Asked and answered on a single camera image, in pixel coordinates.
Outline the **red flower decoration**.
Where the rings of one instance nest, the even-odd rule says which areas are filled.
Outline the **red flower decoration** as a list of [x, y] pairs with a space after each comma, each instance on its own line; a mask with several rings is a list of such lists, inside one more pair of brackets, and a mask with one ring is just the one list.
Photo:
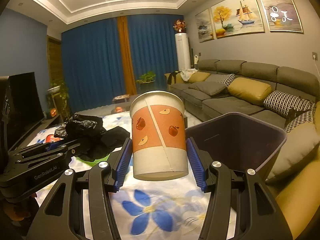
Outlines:
[[173, 29], [176, 33], [186, 33], [186, 23], [185, 20], [176, 20]]

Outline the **right framed painting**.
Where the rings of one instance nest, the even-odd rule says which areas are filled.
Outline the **right framed painting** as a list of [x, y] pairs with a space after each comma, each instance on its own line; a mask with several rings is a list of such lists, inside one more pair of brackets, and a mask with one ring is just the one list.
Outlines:
[[260, 0], [270, 32], [303, 34], [303, 27], [293, 0]]

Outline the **sailboat tree painting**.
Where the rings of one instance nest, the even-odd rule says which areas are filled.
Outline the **sailboat tree painting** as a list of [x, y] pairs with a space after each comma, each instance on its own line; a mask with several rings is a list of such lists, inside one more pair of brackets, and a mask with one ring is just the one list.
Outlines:
[[223, 0], [211, 13], [217, 38], [265, 31], [257, 0]]

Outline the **dark coffee table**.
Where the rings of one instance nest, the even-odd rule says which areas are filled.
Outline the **dark coffee table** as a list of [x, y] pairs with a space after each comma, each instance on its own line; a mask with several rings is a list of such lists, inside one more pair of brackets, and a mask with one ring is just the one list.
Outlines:
[[93, 109], [88, 109], [84, 111], [79, 111], [77, 114], [80, 115], [89, 115], [89, 116], [107, 116], [111, 114], [116, 114], [116, 108], [121, 107], [124, 112], [130, 110], [131, 103], [137, 98], [139, 94], [137, 95], [132, 95], [129, 97], [129, 99], [126, 102], [120, 102], [120, 103], [112, 103], [111, 105], [104, 105], [101, 107], [93, 108]]

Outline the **green plastic item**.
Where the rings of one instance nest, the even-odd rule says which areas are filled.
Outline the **green plastic item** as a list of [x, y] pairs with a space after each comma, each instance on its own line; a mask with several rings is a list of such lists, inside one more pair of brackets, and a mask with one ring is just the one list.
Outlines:
[[107, 156], [105, 156], [104, 158], [101, 158], [101, 159], [95, 159], [94, 161], [85, 161], [85, 160], [82, 160], [81, 158], [78, 158], [76, 157], [76, 160], [82, 162], [82, 163], [85, 163], [91, 167], [97, 165], [98, 163], [100, 163], [101, 161], [107, 161], [108, 158], [109, 158], [110, 154], [108, 154]]

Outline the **orange apple paper cup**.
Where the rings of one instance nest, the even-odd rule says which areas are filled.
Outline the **orange apple paper cup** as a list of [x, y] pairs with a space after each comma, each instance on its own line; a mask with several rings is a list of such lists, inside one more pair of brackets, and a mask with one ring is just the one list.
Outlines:
[[175, 94], [155, 90], [130, 107], [133, 176], [163, 181], [188, 175], [184, 104]]

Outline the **green potted plant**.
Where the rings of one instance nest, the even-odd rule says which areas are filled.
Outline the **green potted plant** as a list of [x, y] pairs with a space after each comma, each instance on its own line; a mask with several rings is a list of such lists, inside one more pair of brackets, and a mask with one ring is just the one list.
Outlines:
[[156, 77], [156, 74], [153, 71], [149, 71], [141, 75], [136, 80], [136, 83], [138, 84], [138, 87], [139, 87], [139, 91], [141, 93], [152, 91], [155, 87], [155, 77]]

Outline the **grey cushion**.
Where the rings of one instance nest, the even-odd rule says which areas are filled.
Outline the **grey cushion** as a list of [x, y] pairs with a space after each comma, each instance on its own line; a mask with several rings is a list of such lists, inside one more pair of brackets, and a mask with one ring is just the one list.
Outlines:
[[226, 85], [216, 82], [195, 82], [188, 86], [190, 89], [199, 90], [208, 96], [215, 96], [226, 89]]

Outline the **near mustard cushion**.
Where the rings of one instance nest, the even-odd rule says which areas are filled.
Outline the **near mustard cushion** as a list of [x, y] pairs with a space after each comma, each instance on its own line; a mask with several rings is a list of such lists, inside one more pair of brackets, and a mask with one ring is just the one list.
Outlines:
[[237, 77], [227, 90], [231, 96], [257, 106], [262, 106], [263, 101], [273, 92], [271, 85], [244, 77]]

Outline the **black plastic trash bag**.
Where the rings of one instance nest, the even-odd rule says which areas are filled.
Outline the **black plastic trash bag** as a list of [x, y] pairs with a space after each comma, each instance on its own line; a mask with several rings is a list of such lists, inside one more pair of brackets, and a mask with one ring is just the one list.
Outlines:
[[94, 161], [122, 147], [130, 133], [119, 126], [106, 130], [101, 117], [75, 114], [55, 130], [54, 136], [85, 142], [88, 150], [78, 154], [78, 157], [85, 161]]

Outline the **black television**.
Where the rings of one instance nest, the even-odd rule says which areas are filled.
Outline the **black television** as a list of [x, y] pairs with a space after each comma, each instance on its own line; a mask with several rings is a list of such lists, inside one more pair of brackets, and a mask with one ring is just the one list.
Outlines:
[[18, 145], [43, 119], [35, 73], [9, 76], [10, 113], [7, 124], [8, 149]]

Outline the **orange curtain strip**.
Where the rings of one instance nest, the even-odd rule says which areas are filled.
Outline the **orange curtain strip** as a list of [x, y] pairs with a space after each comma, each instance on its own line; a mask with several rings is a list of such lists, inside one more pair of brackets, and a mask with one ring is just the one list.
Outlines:
[[117, 26], [126, 93], [135, 95], [137, 94], [137, 89], [132, 65], [127, 17], [118, 17]]

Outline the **grey plastic trash bin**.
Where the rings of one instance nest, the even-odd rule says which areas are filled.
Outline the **grey plastic trash bin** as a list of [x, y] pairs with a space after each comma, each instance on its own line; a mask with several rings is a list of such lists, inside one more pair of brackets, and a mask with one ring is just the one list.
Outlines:
[[185, 130], [199, 150], [232, 170], [254, 169], [266, 180], [284, 145], [283, 129], [252, 116], [231, 112]]

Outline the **tv cabinet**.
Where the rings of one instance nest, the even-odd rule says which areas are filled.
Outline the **tv cabinet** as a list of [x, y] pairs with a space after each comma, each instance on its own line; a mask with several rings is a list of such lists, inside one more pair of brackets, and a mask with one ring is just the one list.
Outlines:
[[25, 135], [22, 136], [9, 150], [13, 151], [17, 148], [27, 147], [38, 133], [40, 133], [42, 130], [58, 125], [61, 120], [62, 119], [60, 114], [51, 119], [41, 120], [39, 123], [35, 124], [27, 133], [25, 133]]

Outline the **plant on wooden stand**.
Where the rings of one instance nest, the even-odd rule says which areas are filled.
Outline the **plant on wooden stand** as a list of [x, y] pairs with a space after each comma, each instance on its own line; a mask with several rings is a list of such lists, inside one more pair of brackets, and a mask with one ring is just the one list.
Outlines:
[[71, 117], [69, 93], [65, 81], [55, 80], [51, 82], [46, 97], [49, 108], [55, 109], [62, 121], [66, 121]]

